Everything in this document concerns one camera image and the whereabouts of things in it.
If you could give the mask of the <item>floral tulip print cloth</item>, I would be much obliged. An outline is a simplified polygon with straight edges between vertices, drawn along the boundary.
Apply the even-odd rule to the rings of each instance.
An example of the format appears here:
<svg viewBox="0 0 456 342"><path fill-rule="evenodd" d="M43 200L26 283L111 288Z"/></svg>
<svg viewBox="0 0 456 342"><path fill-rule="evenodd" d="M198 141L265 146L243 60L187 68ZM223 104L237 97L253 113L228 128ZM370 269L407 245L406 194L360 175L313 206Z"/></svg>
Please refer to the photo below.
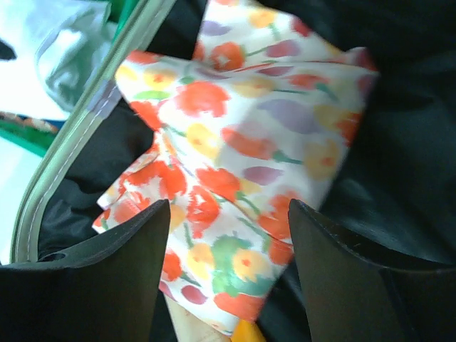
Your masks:
<svg viewBox="0 0 456 342"><path fill-rule="evenodd" d="M293 256L289 203L321 206L378 74L298 17L208 1L191 60L132 52L115 74L152 146L99 198L103 233L170 203L160 290L230 336Z"/></svg>

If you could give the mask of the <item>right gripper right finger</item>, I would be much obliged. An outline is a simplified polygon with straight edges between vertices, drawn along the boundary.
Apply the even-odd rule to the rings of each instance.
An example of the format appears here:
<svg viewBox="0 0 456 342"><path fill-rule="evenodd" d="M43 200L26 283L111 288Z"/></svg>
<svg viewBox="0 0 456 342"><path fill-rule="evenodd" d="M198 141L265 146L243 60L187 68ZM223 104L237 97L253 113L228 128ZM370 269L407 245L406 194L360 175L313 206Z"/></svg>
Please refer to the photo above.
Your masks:
<svg viewBox="0 0 456 342"><path fill-rule="evenodd" d="M313 341L453 341L455 268L384 247L292 200Z"/></svg>

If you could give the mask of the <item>orange rabbit print cloth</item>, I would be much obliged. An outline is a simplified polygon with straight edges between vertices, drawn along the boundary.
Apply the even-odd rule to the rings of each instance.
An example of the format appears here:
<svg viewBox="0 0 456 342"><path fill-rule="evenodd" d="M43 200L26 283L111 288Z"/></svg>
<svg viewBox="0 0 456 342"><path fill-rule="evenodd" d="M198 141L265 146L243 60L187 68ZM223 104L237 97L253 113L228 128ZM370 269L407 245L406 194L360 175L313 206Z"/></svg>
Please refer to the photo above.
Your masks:
<svg viewBox="0 0 456 342"><path fill-rule="evenodd" d="M55 125L45 120L30 118L27 116L17 115L14 113L1 111L1 120L10 123L16 123L24 127L31 127L45 133L56 134L59 131L59 129Z"/></svg>

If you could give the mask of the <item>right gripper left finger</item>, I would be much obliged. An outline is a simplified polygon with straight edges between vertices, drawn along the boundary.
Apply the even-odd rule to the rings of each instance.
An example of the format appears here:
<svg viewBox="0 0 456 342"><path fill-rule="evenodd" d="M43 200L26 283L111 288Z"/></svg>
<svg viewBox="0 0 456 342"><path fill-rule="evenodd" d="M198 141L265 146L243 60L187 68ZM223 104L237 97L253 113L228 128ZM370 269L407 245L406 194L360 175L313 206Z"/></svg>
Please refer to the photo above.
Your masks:
<svg viewBox="0 0 456 342"><path fill-rule="evenodd" d="M1 268L3 341L147 341L170 223L160 200L37 262Z"/></svg>

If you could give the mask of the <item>olive green hard-shell suitcase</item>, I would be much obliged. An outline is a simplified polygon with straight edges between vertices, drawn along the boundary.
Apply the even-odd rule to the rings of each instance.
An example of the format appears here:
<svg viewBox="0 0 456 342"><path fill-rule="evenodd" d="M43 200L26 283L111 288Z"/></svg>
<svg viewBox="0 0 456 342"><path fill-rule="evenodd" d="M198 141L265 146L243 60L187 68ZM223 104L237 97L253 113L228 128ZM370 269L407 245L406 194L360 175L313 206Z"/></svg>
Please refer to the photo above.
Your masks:
<svg viewBox="0 0 456 342"><path fill-rule="evenodd" d="M321 211L394 251L455 268L455 3L273 1L340 48L365 46L380 69L348 158ZM152 132L114 97L80 110L32 179L11 259L36 261L93 236L95 198ZM313 341L296 260L258 320L268 341Z"/></svg>

